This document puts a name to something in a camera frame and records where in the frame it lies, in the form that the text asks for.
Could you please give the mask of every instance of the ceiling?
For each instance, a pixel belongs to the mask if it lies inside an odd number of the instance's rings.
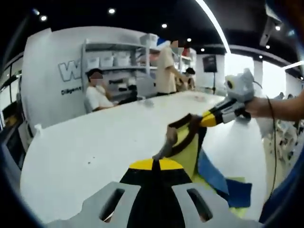
[[[267,44],[270,49],[259,45],[267,15],[264,0],[205,0],[220,26],[229,44],[247,46],[275,54],[288,62],[296,62],[294,42],[286,36],[290,30],[286,26],[281,31],[273,31]],[[86,0],[80,3],[49,0],[21,1],[18,5],[8,4],[8,10],[0,17],[4,26],[0,52],[4,53],[18,24],[35,7],[41,14],[48,16],[47,22],[40,22],[38,16],[31,13],[23,35],[13,47],[9,58],[24,50],[28,36],[51,27],[52,30],[79,26],[111,26],[154,33],[166,39],[191,38],[191,47],[200,51],[206,44],[221,44],[221,40],[195,0]],[[116,13],[109,15],[108,8]],[[161,24],[167,23],[166,29]]]

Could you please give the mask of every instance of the white table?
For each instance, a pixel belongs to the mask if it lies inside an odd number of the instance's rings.
[[[21,195],[42,222],[68,219],[80,212],[85,199],[120,181],[131,163],[156,154],[167,124],[188,113],[202,114],[222,99],[184,92],[152,98],[153,108],[135,102],[44,129],[28,149]],[[253,183],[245,218],[258,220],[266,195],[266,161],[256,121],[209,128],[203,147],[225,176]]]

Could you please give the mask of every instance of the stand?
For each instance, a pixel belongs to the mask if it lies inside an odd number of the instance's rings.
[[[213,88],[212,88],[213,94],[215,94],[215,72],[213,72]]]

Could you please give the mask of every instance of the man in white shirt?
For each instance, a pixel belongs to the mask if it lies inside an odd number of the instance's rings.
[[[181,47],[179,47],[178,40],[174,40],[171,41],[170,46],[161,50],[157,61],[155,80],[158,96],[176,93],[175,77],[183,82],[188,80],[174,67],[173,51],[178,52],[179,48]]]
[[[111,95],[107,90],[107,86],[103,80],[103,72],[98,68],[89,70],[87,73],[89,85],[86,89],[85,96],[90,105],[92,112],[112,108],[118,105],[130,103],[137,100],[137,97],[130,97],[120,101],[118,104],[113,104],[110,99]]]

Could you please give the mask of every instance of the cable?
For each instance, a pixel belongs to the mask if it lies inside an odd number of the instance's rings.
[[[261,84],[259,84],[258,82],[256,81],[253,81],[254,83],[256,83],[259,87],[261,87],[261,89],[263,89],[263,87],[261,86]],[[270,102],[270,99],[269,97],[266,95],[266,98],[267,98],[267,101],[268,101],[268,104],[269,104],[269,108],[270,108],[270,112],[271,112],[271,117],[272,117],[272,120],[273,120],[273,128],[274,128],[274,150],[275,150],[275,173],[274,173],[274,181],[273,181],[273,184],[272,184],[272,189],[271,189],[271,192],[270,192],[270,195],[269,195],[269,198],[271,198],[272,196],[272,193],[273,191],[275,190],[275,184],[276,184],[276,164],[277,164],[277,160],[276,160],[276,120],[275,120],[275,113],[274,113],[274,110],[272,108],[272,105],[271,105],[271,102]]]

